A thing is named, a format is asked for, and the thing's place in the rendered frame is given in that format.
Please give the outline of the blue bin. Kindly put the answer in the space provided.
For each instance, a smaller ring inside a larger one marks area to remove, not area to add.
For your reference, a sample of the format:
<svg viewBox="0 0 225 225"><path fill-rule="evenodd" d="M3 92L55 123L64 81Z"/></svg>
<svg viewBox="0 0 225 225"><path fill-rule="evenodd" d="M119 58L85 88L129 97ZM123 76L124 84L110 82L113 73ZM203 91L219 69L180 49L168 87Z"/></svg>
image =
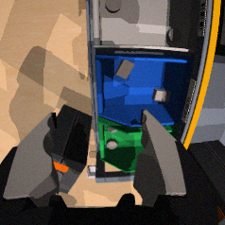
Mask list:
<svg viewBox="0 0 225 225"><path fill-rule="evenodd" d="M127 79L115 73L122 60L135 64ZM162 125L180 124L193 61L170 55L95 54L98 115L141 127L141 110L147 109ZM154 88L170 91L169 101L155 101Z"/></svg>

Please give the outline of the orange-yellow long bar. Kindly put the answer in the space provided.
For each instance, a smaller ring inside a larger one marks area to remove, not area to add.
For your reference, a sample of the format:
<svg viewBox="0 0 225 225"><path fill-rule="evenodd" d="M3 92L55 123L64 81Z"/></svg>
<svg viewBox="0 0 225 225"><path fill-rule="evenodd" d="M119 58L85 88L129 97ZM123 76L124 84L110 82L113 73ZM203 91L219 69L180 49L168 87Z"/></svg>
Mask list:
<svg viewBox="0 0 225 225"><path fill-rule="evenodd" d="M221 5L221 0L213 0L209 39L208 39L205 63L204 63L202 77L201 77L200 86L199 86L199 92L198 92L196 104L193 110L193 114L189 123L189 127L183 141L183 145L185 146L186 149L189 146L189 143L191 141L192 135L194 133L195 127L199 119L200 110L203 104L203 100L206 94L206 90L207 90L207 86L208 86L208 82L209 82L209 78L210 78L210 74L212 70L212 65L213 65L213 60L214 60L214 55L216 50L216 39L217 39L218 25L219 25L220 5Z"/></svg>

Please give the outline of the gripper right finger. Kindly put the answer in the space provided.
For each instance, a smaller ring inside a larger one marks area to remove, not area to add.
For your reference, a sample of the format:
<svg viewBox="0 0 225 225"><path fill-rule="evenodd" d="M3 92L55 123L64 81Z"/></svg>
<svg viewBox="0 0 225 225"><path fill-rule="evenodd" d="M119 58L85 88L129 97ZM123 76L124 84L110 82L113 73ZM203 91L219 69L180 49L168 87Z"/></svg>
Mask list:
<svg viewBox="0 0 225 225"><path fill-rule="evenodd" d="M184 225L218 225L212 188L182 142L147 109L140 126L144 150L137 156L133 187L142 205L168 212Z"/></svg>

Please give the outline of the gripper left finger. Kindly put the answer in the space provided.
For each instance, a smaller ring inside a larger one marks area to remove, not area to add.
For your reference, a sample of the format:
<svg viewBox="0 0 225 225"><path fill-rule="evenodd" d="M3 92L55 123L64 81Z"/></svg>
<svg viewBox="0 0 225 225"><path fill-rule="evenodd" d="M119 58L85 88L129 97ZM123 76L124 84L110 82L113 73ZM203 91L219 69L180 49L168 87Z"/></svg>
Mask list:
<svg viewBox="0 0 225 225"><path fill-rule="evenodd" d="M51 152L56 128L57 116L51 112L0 164L0 225L27 209L48 206L50 197L59 194Z"/></svg>

